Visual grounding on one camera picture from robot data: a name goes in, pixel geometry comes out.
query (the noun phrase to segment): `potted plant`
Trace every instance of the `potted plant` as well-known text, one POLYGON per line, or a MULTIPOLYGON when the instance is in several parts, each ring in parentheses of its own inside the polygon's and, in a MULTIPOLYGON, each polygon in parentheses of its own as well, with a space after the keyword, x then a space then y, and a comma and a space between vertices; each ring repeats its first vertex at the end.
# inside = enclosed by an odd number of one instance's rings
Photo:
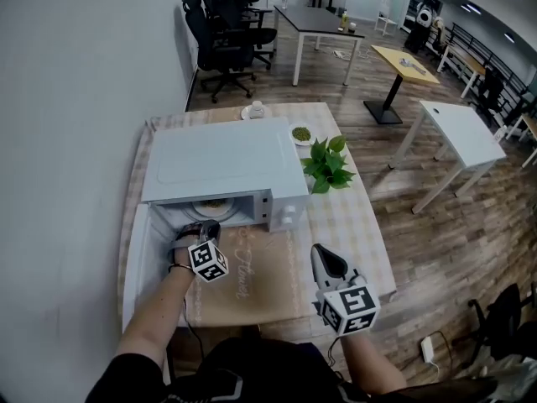
POLYGON ((340 190, 348 188, 348 182, 356 173, 343 169, 346 156, 341 156, 345 148, 345 138, 337 136, 330 142, 326 139, 319 143, 318 140, 311 145, 311 158, 300 160, 304 166, 304 173, 315 178, 315 184, 311 194, 324 194, 330 187, 340 190))

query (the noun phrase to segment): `black table base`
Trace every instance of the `black table base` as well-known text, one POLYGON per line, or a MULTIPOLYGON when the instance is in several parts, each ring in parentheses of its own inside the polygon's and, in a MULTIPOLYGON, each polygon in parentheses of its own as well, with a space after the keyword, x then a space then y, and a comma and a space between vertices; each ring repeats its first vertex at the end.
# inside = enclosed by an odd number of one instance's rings
POLYGON ((392 89, 389 91, 388 97, 384 102, 377 100, 367 100, 363 104, 373 115, 378 124, 402 124, 401 118, 392 108, 392 102, 394 101, 397 90, 401 86, 403 78, 397 75, 395 82, 392 85, 392 89))

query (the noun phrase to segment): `cup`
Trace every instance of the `cup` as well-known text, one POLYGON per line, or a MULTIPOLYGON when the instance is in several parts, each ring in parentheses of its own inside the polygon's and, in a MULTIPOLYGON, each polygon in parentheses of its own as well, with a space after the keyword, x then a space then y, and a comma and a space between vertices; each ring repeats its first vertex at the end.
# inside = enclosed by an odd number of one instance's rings
POLYGON ((249 117, 251 119, 262 118, 265 116, 265 108, 261 102, 253 102, 250 107, 249 117))

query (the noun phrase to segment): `green food in bowl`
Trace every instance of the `green food in bowl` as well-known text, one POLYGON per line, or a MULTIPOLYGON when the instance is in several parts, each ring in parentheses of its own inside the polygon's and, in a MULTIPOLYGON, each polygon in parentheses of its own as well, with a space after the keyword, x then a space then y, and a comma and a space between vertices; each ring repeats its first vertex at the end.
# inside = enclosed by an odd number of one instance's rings
POLYGON ((297 127, 293 130, 293 137, 300 142, 306 142, 311 139, 311 133, 306 127, 297 127))

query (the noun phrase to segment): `person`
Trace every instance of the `person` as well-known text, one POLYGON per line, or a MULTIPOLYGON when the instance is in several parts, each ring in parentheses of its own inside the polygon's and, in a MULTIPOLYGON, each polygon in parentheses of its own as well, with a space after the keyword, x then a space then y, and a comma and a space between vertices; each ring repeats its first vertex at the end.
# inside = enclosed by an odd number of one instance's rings
MULTIPOLYGON (((196 242, 194 235, 183 237, 182 245, 196 242)), ((262 338, 228 339, 205 357, 196 374, 164 385, 164 353, 195 278, 186 248, 176 249, 174 260, 159 288, 134 313, 87 402, 367 401, 368 395, 406 386, 403 374, 365 333, 341 338, 352 385, 313 345, 262 338)))

